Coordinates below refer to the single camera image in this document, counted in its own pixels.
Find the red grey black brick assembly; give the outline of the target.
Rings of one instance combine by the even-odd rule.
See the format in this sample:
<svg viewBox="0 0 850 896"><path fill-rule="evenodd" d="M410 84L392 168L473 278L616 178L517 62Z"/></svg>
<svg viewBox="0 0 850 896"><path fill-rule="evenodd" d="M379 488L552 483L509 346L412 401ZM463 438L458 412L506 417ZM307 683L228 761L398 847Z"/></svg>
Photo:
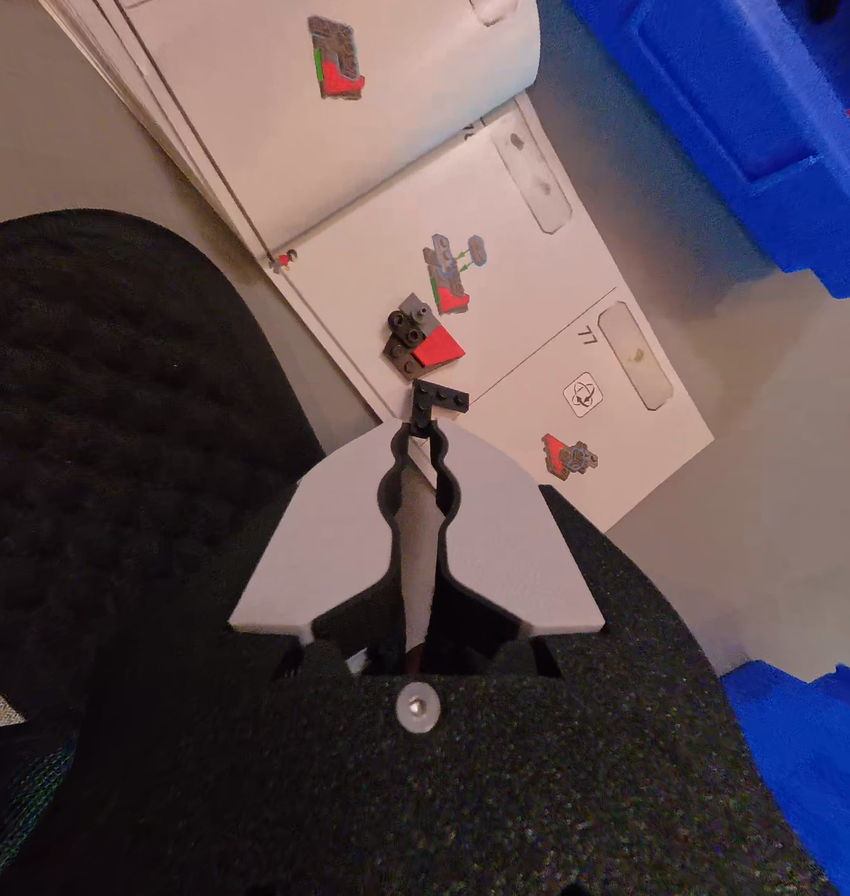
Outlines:
<svg viewBox="0 0 850 896"><path fill-rule="evenodd" d="M431 307L414 293L388 314L386 330L382 356L409 383L465 354Z"/></svg>

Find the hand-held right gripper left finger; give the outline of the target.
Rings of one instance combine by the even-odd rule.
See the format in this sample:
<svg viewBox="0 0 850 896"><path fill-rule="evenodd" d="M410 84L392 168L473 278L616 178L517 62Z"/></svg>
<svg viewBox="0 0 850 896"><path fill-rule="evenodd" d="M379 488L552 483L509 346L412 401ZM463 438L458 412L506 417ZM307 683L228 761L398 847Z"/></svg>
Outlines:
<svg viewBox="0 0 850 896"><path fill-rule="evenodd" d="M347 443L297 484L231 612L240 633L334 644L342 658L405 644L397 513L407 424Z"/></svg>

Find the black angled toy brick plate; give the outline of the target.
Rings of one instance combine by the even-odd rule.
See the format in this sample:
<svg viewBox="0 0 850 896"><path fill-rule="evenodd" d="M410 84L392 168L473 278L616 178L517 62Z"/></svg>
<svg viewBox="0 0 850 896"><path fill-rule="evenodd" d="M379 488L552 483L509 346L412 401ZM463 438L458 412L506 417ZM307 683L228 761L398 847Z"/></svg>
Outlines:
<svg viewBox="0 0 850 896"><path fill-rule="evenodd" d="M470 398L467 392L415 379L411 392L410 434L421 439L431 437L434 409L466 413L469 407Z"/></svg>

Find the open toy brick instruction booklet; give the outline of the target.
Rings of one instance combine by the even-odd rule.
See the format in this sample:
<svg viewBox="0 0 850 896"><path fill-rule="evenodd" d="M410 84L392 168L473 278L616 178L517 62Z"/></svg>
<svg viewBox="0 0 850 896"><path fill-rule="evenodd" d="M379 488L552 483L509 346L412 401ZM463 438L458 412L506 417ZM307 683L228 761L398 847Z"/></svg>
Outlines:
<svg viewBox="0 0 850 896"><path fill-rule="evenodd" d="M381 420L411 293L461 424L606 531L713 439L527 88L537 2L42 2Z"/></svg>

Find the blue plastic bin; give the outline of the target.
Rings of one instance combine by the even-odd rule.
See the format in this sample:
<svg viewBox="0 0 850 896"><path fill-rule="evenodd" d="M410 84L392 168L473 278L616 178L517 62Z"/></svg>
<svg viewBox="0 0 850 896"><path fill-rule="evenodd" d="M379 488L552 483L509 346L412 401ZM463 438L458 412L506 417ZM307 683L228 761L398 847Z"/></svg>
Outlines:
<svg viewBox="0 0 850 896"><path fill-rule="evenodd" d="M783 815L850 895L850 667L807 683L757 660L721 682Z"/></svg>
<svg viewBox="0 0 850 896"><path fill-rule="evenodd" d="M786 273L850 297L850 2L568 5Z"/></svg>

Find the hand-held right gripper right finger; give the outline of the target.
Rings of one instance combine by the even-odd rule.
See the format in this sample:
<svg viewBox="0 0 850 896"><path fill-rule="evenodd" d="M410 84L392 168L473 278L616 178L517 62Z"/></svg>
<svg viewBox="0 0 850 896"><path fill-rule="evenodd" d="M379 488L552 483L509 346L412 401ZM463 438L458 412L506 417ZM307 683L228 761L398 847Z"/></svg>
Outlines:
<svg viewBox="0 0 850 896"><path fill-rule="evenodd" d="M598 633L605 618L536 479L450 420L431 424L438 478L426 662L489 662L535 637Z"/></svg>

